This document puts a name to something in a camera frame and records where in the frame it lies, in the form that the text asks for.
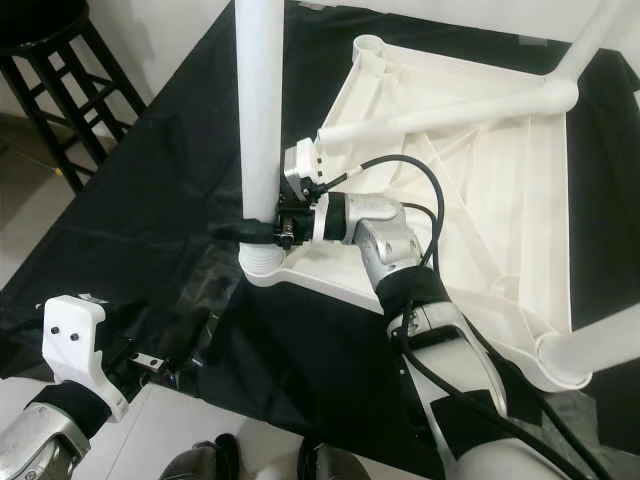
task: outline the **black stool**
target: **black stool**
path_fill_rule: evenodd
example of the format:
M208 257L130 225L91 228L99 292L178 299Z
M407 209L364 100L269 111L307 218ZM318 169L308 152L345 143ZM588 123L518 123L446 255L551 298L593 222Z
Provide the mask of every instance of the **black stool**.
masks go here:
M78 35L82 36L111 77L110 80L85 70L69 43ZM64 66L58 70L50 60L54 53L64 62ZM41 83L29 88L13 57L27 59ZM99 166L107 153L92 128L104 122L116 140L120 140L130 128L130 125L115 118L105 99L119 90L137 115L145 109L144 102L91 24L85 0L0 0L0 71L76 193L83 187L78 172L87 175L95 172L69 161L67 149L79 140ZM62 82L62 78L69 73L88 99L82 106L76 105ZM45 90L64 118L40 109L36 98ZM93 110L96 116L87 121L85 116ZM60 143L49 122L71 128L74 135Z

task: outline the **white pipe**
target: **white pipe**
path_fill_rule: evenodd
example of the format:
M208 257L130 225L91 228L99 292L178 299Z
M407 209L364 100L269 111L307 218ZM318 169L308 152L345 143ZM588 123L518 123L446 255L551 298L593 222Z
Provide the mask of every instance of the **white pipe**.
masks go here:
M554 115L571 110L578 100L577 79L598 51L627 0L602 0L576 42L556 69L541 77L541 86L508 94L404 115L377 118L318 130L318 144L340 145L358 140L421 132L524 115Z
M544 335L538 355L549 373L570 381L640 358L640 304L567 335Z
M577 81L604 42L627 0L602 0L593 16L560 61L553 75Z
M280 189L284 0L236 0L243 216L273 222ZM277 269L275 245L240 244L251 275Z
M510 95L321 128L318 130L318 144L330 146L359 140L393 138L433 128L506 117L553 115L570 110L578 101L578 86L575 82L554 77L541 78L540 82L541 86L537 88Z

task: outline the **black cable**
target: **black cable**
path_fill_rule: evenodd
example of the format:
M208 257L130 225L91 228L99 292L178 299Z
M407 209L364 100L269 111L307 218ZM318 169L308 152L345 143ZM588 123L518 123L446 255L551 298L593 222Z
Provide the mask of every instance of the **black cable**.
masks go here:
M469 395L461 392L453 385L448 383L438 374L427 368L418 358L413 354L411 347L409 346L409 319L410 314L413 311L413 300L407 305L407 308L402 316L402 326L400 328L400 345L402 347L402 353L407 358L409 363L415 367L418 372L424 375L427 379L433 382L437 387L444 390L452 398L459 401L466 407L472 409L486 420L499 427L503 432L512 435L527 444L529 447L537 451L544 456L553 465L558 467L565 473L571 480L588 480L585 475L582 474L576 467L565 460L560 454L558 454L551 447L546 445L541 440L537 439L530 433L521 429L517 425L511 423L509 420L501 417L495 410L492 410L487 405L479 402L478 400L470 397Z
M431 219L431 231L433 232L433 226L436 223L436 214L435 213L433 213L431 210L429 210L424 205L419 205L417 203L402 202L402 206L405 207L405 208L413 208L414 210L419 210L419 211L425 213ZM425 260L425 256L426 256L426 252L422 256L422 262L420 262L421 264L423 262L426 264L429 261L428 258ZM440 276L440 257L438 255L438 242L436 242L436 244L435 244L435 247L433 249L432 257L433 257L433 271L436 272L436 274L438 276Z
M440 239L440 234L442 233L442 227L444 224L444 195L442 193L442 187L440 186L440 182L438 181L438 178L435 176L435 174L433 173L433 171L431 171L429 167L427 167L425 164L423 164L419 160L413 157L409 157L407 155L386 155L383 157L374 158L373 160L364 162L363 164L360 165L360 167L363 170L366 170L376 165L380 165L382 163L388 163L388 162L404 162L404 163L409 163L415 166L427 176L427 178L433 185L433 189L436 195L437 206L438 206L437 216L434 215L433 212L428 210L426 207L423 207L421 205L411 204L412 206L410 207L410 208L418 208L418 210L425 212L427 215L429 215L429 217L432 219L432 222L433 222L431 242L429 242L429 246L427 247L427 250L425 251L425 254L422 258L422 261L420 262L421 266L425 266L429 261L429 259L431 258L431 256L434 255L434 252L437 250L437 243L438 243L438 240ZM347 178L348 178L347 174L343 174L335 178L334 180L332 180L331 182L323 186L324 191L328 191L329 189L339 185L340 183L347 180ZM422 364L422 362L420 362L420 360L418 360L418 358L413 354L413 351L409 346L409 318L412 310L413 310L413 300L411 300L408 303L407 309L405 310L402 316L402 326L400 328L400 344L401 344L401 348L404 356L407 358L409 363L411 363L416 368L416 370L418 370L422 375L424 375L427 379L433 382L436 386L438 386L439 388L444 390L446 393L448 393L452 398L458 400L463 405L472 409L473 411L475 411L476 413L484 417L486 420L493 423L495 426L499 427L505 433L512 435L513 437L521 440L522 442L527 444L529 447L537 451L539 454L541 454L547 460L549 460L553 465L555 465L560 470L562 470L572 480L588 480L587 477L582 474L582 472L580 472L575 466L573 466L570 462L564 459L560 454L558 454L555 450L553 450L547 444L545 444L535 436L531 435L530 433L526 432L522 428L518 427L517 425L513 424L509 420L503 418L495 410L492 410L487 405L461 392L460 390L455 388L453 385L449 384L442 377L437 375L435 372L427 368L424 364ZM567 441L569 441L569 438L571 437L573 437L572 434L570 434L570 436L567 438ZM575 441L575 443L579 445L580 450L576 450L576 451L578 453L581 453L584 450L584 447L580 444L577 438L573 437L572 441ZM600 467L599 470L601 470L604 473L604 475L602 475L602 480L611 480L611 477L604 471L604 469Z
M609 472L605 470L602 464L598 461L597 458L589 451L587 448L580 442L580 440L575 436L575 434L571 431L571 429L564 423L564 421L560 418L560 416L556 413L556 411L549 405L544 397L540 394L538 389L536 389L529 381L524 377L520 369L518 369L515 365L509 362L506 358L504 358L493 345L489 343L489 341L478 331L478 329L469 321L468 318L465 317L467 325L478 339L480 344L485 348L485 350L489 353L490 358L494 362L500 362L500 364L504 365L524 387L529 391L529 393L536 400L542 411L549 417L551 423L558 429L560 434L564 437L569 445L575 450L575 452L580 455L580 457L584 460L584 462L589 466L589 468L595 473L600 480L614 480Z
M394 154L394 155L385 155L382 157L374 158L373 160L368 160L360 165L360 168L363 170L367 170L368 168L375 167L376 165L381 165L383 163L389 162L403 162L413 165L414 167L420 169L422 173L424 173L431 185L433 185L433 190L436 194L436 203L438 206L438 215L436 216L436 221L432 229L431 241L429 242L429 246L425 250L425 253L422 257L422 261L420 262L420 266L424 267L431 256L433 255L434 249L438 244L438 240L440 239L440 233L442 233L442 226L444 224L444 194L442 193L442 187L440 186L440 182L438 182L438 177L436 177L435 173L431 171L429 167L427 167L420 160L410 157L408 155ZM347 180L348 176L346 173L343 173L339 177L333 179L329 183L323 186L323 191L328 191L329 189L341 184L345 180Z

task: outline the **black velcro strap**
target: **black velcro strap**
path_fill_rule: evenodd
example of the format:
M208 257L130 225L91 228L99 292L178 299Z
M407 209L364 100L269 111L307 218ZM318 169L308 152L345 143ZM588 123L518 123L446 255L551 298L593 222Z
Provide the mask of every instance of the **black velcro strap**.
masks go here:
M467 392L467 395L495 409L487 390ZM453 397L444 397L432 402L431 410L456 459L478 445L509 438L509 435L495 424Z
M93 437L111 416L111 409L91 390L76 382L47 385L31 400L62 410L87 438Z
M329 193L329 206L324 223L325 240L344 240L347 234L346 196L340 192Z
M414 306L448 302L449 295L440 277L428 267L410 267L383 278L376 295L384 316L392 320L401 315L410 300Z

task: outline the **floor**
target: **floor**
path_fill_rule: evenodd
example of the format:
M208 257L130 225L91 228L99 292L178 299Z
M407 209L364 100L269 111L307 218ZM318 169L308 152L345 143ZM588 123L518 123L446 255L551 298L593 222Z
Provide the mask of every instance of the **floor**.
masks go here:
M21 378L0 380L0 431L42 386ZM301 437L157 385L138 394L122 422L107 423L98 432L73 479L154 480L176 455L222 433L238 439L242 480L296 479ZM375 480L420 478L369 459L360 461Z
M71 147L68 155L94 168L81 145ZM30 126L0 117L0 289L72 199L73 192Z

